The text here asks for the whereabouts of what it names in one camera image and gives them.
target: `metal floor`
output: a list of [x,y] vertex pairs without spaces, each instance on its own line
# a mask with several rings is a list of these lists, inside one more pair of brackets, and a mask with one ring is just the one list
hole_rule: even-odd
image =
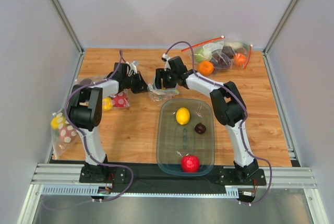
[[[264,189],[259,189],[260,197]],[[40,203],[61,208],[88,200],[87,196],[42,196]],[[239,205],[234,199],[121,197],[108,203],[88,203],[62,211],[49,211],[39,203],[33,223],[313,223],[301,189],[271,189],[256,206]]]

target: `yellow lemon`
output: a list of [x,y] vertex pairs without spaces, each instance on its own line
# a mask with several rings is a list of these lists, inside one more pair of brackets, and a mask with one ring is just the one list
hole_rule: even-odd
[[180,125],[185,125],[189,122],[189,120],[190,120],[189,110],[186,108],[179,108],[178,111],[176,112],[176,121]]

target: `yellow ball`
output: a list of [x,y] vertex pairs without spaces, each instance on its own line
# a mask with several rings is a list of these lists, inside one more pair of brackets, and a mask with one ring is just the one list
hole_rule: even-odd
[[106,97],[102,100],[102,110],[107,111],[109,109],[112,109],[112,99],[110,97]]
[[65,125],[65,122],[66,122],[65,117],[63,116],[62,113],[59,113],[59,114],[57,114],[57,116],[55,118],[53,118],[51,120],[51,127],[53,129],[58,129],[59,126],[60,126],[60,128],[62,128],[63,125]]
[[176,121],[180,125],[185,125],[189,122],[189,120],[190,120],[189,110],[186,108],[179,108],[178,111],[176,112]]

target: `clear plastic bag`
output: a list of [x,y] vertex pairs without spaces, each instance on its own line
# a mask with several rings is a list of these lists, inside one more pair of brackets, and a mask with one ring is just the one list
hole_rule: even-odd
[[51,138],[55,159],[59,157],[76,141],[80,140],[77,131],[67,122],[64,110],[52,114]]
[[175,95],[178,95],[180,92],[175,88],[170,89],[157,89],[153,84],[148,84],[148,96],[157,103],[157,105],[162,105],[169,99],[173,98]]
[[[251,55],[251,45],[225,39],[224,36],[193,45],[195,63],[209,61],[215,70],[245,69]],[[191,57],[190,48],[181,50]]]
[[108,96],[102,100],[103,111],[108,111],[112,108],[129,108],[129,107],[130,107],[130,99],[127,89],[114,96]]
[[[89,78],[78,78],[74,81],[74,85],[89,85],[94,82],[102,81],[106,78],[106,75],[103,76],[94,76]],[[108,96],[102,100],[102,110],[109,111],[112,108],[128,108],[130,107],[130,99],[128,90],[125,89],[123,92],[120,92],[114,96]]]

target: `wooden surface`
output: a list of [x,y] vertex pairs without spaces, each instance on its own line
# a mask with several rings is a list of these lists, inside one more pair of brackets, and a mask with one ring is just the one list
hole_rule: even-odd
[[[139,61],[138,69],[147,83],[152,83],[156,68],[163,68],[161,56],[164,50],[124,50],[124,58]],[[181,55],[179,50],[170,56]],[[88,49],[79,77],[106,75],[119,60],[117,49]],[[190,69],[191,61],[183,56]],[[273,166],[290,167],[290,158],[284,140],[278,112],[269,84],[262,54],[253,52],[246,70],[220,72],[212,77],[217,81],[233,81],[248,109],[246,130],[255,155],[268,159]],[[211,106],[210,99],[196,91],[180,88],[177,98],[203,100]],[[156,163],[156,143],[160,107],[147,93],[134,95],[130,92],[130,108],[113,109],[103,113],[100,136],[109,161]],[[214,120],[216,131],[215,164],[233,164],[233,148],[224,126]],[[81,142],[76,142],[61,159],[84,160]]]

